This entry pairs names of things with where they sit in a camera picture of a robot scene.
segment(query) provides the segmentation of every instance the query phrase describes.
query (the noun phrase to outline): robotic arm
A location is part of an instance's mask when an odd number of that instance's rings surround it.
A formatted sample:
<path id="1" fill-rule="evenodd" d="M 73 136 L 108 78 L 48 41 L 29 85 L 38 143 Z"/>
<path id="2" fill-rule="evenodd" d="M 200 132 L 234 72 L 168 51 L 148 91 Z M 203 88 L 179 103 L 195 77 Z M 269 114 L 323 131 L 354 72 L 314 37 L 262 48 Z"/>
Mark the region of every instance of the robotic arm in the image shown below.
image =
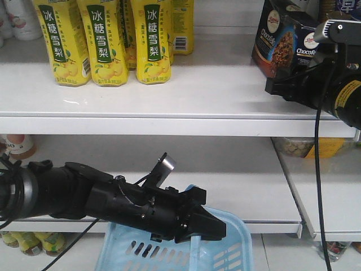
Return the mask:
<path id="1" fill-rule="evenodd" d="M 320 24 L 314 35 L 320 46 L 310 67 L 280 70 L 275 78 L 267 79 L 266 91 L 317 109 L 327 88 L 322 109 L 361 129 L 360 33 L 361 22 L 327 20 Z"/>
<path id="2" fill-rule="evenodd" d="M 215 241 L 226 236 L 226 224 L 202 207 L 205 190 L 194 186 L 179 193 L 173 187 L 160 188 L 175 166 L 167 153 L 135 184 L 73 162 L 54 168 L 45 160 L 23 168 L 21 161 L 13 164 L 4 154 L 1 164 L 6 169 L 0 169 L 0 216 L 7 225 L 40 215 L 74 220 L 92 216 L 148 231 L 155 241 L 179 243 L 194 235 Z"/>

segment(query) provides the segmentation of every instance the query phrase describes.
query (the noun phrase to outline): chocolate cereal box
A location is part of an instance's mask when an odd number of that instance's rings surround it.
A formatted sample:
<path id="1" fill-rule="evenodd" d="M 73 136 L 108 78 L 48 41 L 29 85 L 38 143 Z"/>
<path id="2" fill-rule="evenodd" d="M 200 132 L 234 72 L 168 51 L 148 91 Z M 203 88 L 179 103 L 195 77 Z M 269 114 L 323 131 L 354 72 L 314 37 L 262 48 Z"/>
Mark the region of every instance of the chocolate cereal box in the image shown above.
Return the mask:
<path id="1" fill-rule="evenodd" d="M 309 66 L 318 23 L 291 0 L 265 0 L 252 58 L 267 77 L 280 68 Z"/>

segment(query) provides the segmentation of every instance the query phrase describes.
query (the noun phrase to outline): store shelf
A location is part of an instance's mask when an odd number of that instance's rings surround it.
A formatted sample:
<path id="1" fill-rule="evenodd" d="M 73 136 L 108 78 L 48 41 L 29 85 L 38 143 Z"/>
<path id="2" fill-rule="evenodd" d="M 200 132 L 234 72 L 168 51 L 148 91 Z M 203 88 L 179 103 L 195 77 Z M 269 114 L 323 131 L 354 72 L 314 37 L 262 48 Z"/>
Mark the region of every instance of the store shelf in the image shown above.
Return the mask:
<path id="1" fill-rule="evenodd" d="M 38 151 L 30 160 L 52 159 L 56 167 L 76 161 L 122 174 L 131 183 L 146 175 L 166 151 L 177 166 L 163 187 L 183 191 L 194 184 L 206 189 L 208 206 L 239 216 L 252 233 L 301 230 L 300 214 L 269 138 L 39 135 L 35 139 Z M 78 231 L 88 224 L 89 220 L 29 218 L 8 229 Z M 104 225 L 93 231 L 103 231 Z"/>
<path id="2" fill-rule="evenodd" d="M 312 237 L 320 240 L 315 162 L 280 154 L 281 164 Z M 361 241 L 361 151 L 322 159 L 326 240 Z"/>
<path id="3" fill-rule="evenodd" d="M 0 49 L 0 133 L 312 137 L 314 110 L 264 91 L 266 78 L 250 57 L 253 40 L 198 34 L 192 55 L 175 56 L 169 82 L 145 86 L 132 71 L 119 88 L 58 86 L 43 39 L 7 40 Z M 320 131 L 355 134 L 326 113 Z"/>

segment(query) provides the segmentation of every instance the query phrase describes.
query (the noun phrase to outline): green label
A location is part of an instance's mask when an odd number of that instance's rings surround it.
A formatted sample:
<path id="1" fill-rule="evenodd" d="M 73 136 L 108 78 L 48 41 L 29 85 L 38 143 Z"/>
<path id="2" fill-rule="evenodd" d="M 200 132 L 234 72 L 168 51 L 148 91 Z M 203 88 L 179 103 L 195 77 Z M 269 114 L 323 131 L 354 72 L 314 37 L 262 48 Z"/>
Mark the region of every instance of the green label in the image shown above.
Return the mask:
<path id="1" fill-rule="evenodd" d="M 125 8 L 124 8 L 124 0 L 120 0 L 120 25 L 123 34 L 124 47 L 128 48 L 130 43 L 128 42 L 128 36 L 126 33 L 126 25 L 125 25 Z"/>
<path id="2" fill-rule="evenodd" d="M 86 8 L 88 9 L 91 26 L 93 28 L 96 57 L 98 62 L 110 63 L 112 62 L 112 58 L 108 45 L 104 6 L 89 5 L 86 6 Z"/>
<path id="3" fill-rule="evenodd" d="M 159 40 L 159 8 L 160 5 L 145 5 L 147 27 L 148 60 L 161 60 Z"/>
<path id="4" fill-rule="evenodd" d="M 39 5 L 39 9 L 45 21 L 54 60 L 57 62 L 66 62 L 67 59 L 65 57 L 63 46 L 61 45 L 60 33 L 52 7 Z"/>

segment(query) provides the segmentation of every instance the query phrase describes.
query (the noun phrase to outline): blue plastic basket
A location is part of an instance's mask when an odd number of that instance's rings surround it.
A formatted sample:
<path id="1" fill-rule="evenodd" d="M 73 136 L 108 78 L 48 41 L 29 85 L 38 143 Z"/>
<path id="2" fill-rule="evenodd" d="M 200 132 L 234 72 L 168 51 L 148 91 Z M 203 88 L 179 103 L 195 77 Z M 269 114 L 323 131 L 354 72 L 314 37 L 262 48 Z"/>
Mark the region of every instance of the blue plastic basket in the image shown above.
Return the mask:
<path id="1" fill-rule="evenodd" d="M 207 208 L 227 224 L 221 241 L 154 242 L 151 234 L 110 222 L 96 271 L 253 271 L 252 239 L 235 215 Z"/>

